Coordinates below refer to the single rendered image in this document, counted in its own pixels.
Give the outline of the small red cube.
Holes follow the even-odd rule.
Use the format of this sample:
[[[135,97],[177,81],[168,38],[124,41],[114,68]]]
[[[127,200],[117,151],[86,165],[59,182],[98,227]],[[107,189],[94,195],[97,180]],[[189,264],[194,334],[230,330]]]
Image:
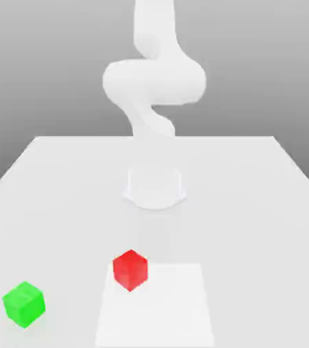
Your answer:
[[[130,249],[112,261],[114,279],[129,292],[147,281],[148,260]]]

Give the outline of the small green cube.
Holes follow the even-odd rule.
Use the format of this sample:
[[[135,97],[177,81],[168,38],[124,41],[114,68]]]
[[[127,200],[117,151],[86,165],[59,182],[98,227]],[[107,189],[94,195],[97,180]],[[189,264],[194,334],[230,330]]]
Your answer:
[[[29,327],[46,311],[43,292],[23,281],[2,297],[7,316],[21,328]]]

